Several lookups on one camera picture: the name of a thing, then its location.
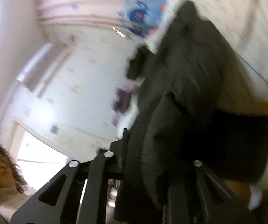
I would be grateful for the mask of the black puffer jacket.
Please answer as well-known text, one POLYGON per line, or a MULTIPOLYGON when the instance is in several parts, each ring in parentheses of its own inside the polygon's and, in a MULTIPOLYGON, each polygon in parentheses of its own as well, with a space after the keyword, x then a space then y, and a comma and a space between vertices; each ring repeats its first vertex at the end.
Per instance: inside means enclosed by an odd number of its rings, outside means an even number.
POLYGON ((268 116, 221 110, 226 73, 235 65, 227 41, 195 4, 179 8, 144 78, 114 217, 163 223, 168 188, 200 160, 224 183, 255 183, 268 156, 268 116))

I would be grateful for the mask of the lavender purple garment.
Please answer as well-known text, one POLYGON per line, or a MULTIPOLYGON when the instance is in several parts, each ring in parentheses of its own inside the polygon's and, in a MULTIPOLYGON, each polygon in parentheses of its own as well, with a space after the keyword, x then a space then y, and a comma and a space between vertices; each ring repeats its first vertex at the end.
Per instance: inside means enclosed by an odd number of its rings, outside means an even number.
POLYGON ((112 103, 113 117, 112 124, 117 126, 121 116, 126 114, 130 107, 131 97, 135 94, 139 85, 132 79, 126 79, 122 88, 117 88, 115 91, 115 98, 112 103))

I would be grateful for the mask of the black fuzzy garment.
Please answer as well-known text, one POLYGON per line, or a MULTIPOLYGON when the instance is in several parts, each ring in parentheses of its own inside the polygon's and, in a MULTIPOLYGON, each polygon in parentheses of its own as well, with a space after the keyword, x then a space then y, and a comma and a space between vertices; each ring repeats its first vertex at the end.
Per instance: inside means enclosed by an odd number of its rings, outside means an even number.
POLYGON ((132 80, 138 77, 148 78, 155 71, 155 54, 146 45, 139 46, 136 54, 129 60, 126 77, 132 80))

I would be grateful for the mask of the cherry print bed sheet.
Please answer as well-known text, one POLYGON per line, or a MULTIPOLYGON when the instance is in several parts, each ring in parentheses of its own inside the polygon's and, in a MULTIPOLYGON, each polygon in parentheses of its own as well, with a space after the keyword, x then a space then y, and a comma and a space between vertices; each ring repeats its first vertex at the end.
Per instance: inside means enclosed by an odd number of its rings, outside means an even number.
MULTIPOLYGON (((185 0, 168 0, 174 14, 185 0)), ((255 93, 268 100, 268 0, 191 0, 230 43, 249 70, 255 93)))

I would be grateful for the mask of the pink star print curtain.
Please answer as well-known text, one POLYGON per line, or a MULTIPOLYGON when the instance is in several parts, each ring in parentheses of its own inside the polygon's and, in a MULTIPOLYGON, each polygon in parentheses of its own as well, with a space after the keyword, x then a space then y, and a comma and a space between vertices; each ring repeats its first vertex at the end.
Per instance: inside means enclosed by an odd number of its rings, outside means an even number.
POLYGON ((93 27, 122 27, 124 0, 35 0, 38 22, 93 27))

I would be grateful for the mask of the blue whale print curtain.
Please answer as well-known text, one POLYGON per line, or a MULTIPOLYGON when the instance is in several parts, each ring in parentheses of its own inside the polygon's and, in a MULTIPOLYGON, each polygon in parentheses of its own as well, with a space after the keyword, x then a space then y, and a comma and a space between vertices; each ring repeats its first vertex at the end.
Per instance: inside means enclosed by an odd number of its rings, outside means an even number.
POLYGON ((167 0, 124 0, 119 21, 131 33, 145 38, 158 29, 167 0))

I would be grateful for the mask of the wall air conditioner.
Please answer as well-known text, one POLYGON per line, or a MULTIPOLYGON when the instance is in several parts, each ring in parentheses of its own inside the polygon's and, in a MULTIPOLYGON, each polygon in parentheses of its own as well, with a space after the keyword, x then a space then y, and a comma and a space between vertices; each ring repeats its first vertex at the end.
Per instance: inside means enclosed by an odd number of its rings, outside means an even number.
POLYGON ((65 48, 66 45, 60 41, 55 43, 46 43, 26 63, 17 76, 17 81, 21 82, 33 93, 47 69, 65 48))

